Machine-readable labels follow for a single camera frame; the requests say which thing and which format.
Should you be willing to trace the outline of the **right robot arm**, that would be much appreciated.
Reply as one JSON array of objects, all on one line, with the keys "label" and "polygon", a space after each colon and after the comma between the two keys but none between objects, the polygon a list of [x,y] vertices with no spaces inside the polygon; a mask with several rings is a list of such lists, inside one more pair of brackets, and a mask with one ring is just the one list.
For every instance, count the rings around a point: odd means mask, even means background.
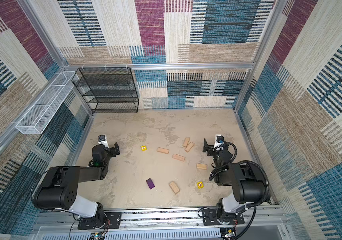
[{"label": "right robot arm", "polygon": [[242,214],[248,209],[270,201],[270,184],[264,169],[253,161],[236,162],[237,147],[219,135],[210,145],[203,141],[202,151],[213,158],[209,181],[218,186],[230,186],[232,193],[220,198],[215,210],[203,210],[205,225],[243,224]]}]

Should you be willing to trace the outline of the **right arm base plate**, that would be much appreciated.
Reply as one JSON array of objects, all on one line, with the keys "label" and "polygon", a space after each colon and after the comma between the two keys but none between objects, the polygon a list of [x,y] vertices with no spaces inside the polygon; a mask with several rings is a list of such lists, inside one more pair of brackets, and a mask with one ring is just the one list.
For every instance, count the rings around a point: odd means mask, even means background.
[{"label": "right arm base plate", "polygon": [[242,225],[245,224],[244,217],[241,215],[230,215],[229,217],[219,218],[216,209],[201,208],[198,210],[198,216],[202,218],[204,226],[218,225]]}]

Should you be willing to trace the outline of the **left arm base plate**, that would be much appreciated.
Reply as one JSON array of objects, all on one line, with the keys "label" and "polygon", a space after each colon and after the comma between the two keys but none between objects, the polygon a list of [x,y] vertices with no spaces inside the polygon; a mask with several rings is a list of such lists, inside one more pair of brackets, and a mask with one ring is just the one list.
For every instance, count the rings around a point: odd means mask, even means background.
[{"label": "left arm base plate", "polygon": [[105,212],[102,217],[81,218],[78,230],[118,229],[121,224],[122,212]]}]

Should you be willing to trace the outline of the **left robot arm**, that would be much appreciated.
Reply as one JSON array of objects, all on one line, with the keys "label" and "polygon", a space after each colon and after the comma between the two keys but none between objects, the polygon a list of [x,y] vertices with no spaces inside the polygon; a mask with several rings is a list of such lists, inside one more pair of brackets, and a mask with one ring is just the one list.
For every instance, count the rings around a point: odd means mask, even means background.
[{"label": "left robot arm", "polygon": [[79,183],[104,180],[111,158],[120,154],[119,144],[103,144],[92,148],[92,160],[86,167],[51,167],[32,197],[33,205],[41,210],[64,211],[79,217],[78,230],[106,230],[118,225],[117,215],[108,216],[99,202],[78,194]]}]

